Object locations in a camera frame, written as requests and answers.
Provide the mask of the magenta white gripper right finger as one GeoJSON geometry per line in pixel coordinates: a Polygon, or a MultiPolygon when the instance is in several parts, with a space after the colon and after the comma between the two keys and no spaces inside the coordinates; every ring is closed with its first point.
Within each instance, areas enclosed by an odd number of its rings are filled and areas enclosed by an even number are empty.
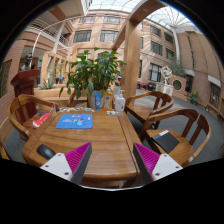
{"type": "Polygon", "coordinates": [[[168,154],[158,154],[138,143],[133,144],[133,154],[144,184],[152,183],[182,169],[182,166],[168,154]]]}

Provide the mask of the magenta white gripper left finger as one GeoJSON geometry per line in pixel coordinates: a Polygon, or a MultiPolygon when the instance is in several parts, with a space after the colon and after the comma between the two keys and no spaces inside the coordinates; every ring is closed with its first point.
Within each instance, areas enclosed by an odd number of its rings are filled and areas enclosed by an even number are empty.
{"type": "Polygon", "coordinates": [[[41,166],[41,169],[79,185],[92,153],[90,142],[70,152],[57,153],[41,166]]]}

